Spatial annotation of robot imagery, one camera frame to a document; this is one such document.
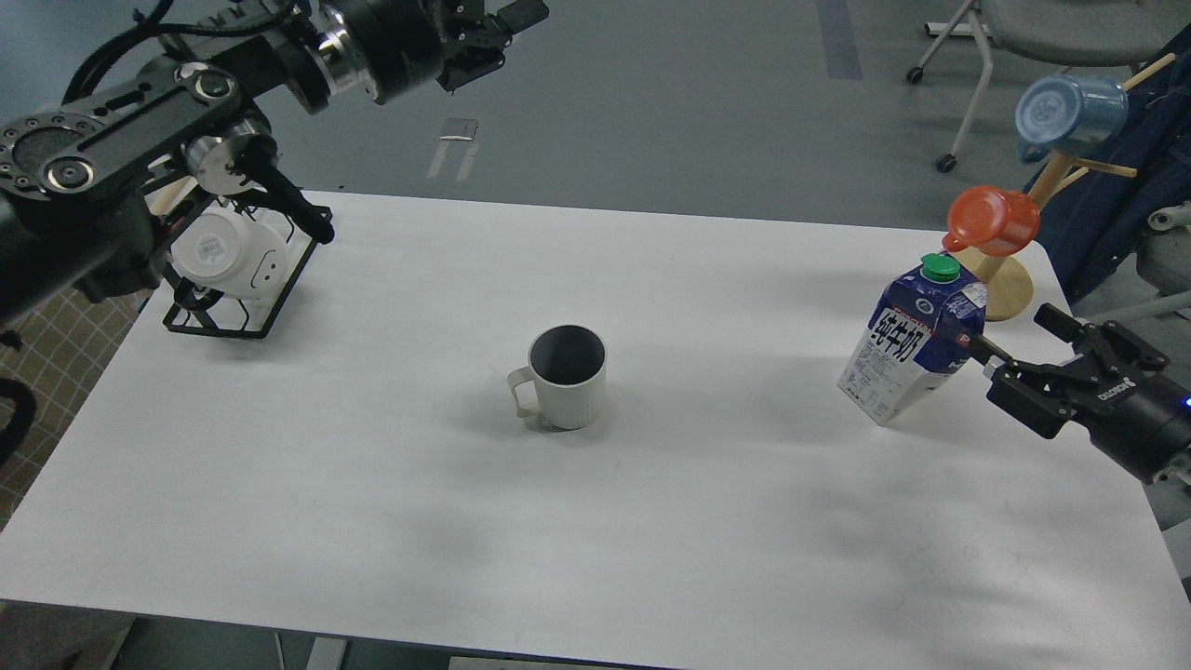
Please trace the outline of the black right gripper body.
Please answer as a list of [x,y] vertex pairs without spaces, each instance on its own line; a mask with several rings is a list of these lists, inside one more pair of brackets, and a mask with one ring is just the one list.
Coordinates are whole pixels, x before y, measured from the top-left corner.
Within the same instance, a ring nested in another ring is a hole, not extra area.
[[1187,482],[1187,389],[1165,376],[1170,357],[1123,324],[1085,324],[1085,353],[1064,364],[1015,357],[1017,368],[985,372],[986,397],[1043,438],[1083,425],[1091,445],[1140,482]]

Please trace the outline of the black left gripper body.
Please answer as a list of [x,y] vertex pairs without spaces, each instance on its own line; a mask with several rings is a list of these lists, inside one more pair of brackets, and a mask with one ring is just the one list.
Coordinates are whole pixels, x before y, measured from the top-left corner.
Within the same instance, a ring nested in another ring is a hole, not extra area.
[[434,80],[447,92],[497,73],[509,10],[484,1],[323,1],[322,74],[328,93],[355,87],[372,101]]

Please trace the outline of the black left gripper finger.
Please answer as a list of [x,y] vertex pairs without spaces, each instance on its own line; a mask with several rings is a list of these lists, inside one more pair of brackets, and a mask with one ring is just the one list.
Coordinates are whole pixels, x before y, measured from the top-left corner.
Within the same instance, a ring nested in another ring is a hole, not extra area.
[[493,18],[493,26],[497,35],[503,38],[515,38],[528,29],[545,21],[550,14],[550,8],[541,0],[512,1],[501,6]]

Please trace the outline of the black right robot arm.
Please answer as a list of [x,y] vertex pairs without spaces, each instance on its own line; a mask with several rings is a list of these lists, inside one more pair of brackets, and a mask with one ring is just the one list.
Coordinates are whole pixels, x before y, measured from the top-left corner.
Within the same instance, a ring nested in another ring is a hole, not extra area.
[[1072,359],[1035,364],[977,336],[969,356],[985,369],[990,402],[1042,438],[1083,425],[1091,445],[1146,486],[1187,482],[1187,387],[1165,372],[1170,357],[1122,323],[1081,323],[1050,302],[1034,321],[1070,344]]

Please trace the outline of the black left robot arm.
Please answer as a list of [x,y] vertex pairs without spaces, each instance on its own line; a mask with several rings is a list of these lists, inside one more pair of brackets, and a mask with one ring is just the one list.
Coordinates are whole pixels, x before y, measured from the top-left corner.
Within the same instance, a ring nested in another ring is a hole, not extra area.
[[257,98],[278,87],[314,114],[362,87],[376,104],[435,80],[456,90],[505,63],[543,1],[235,1],[200,24],[161,1],[77,68],[55,109],[4,123],[4,346],[66,288],[91,302],[157,288],[183,309],[222,298],[167,253],[217,198],[289,218],[314,245],[331,211],[278,168]]

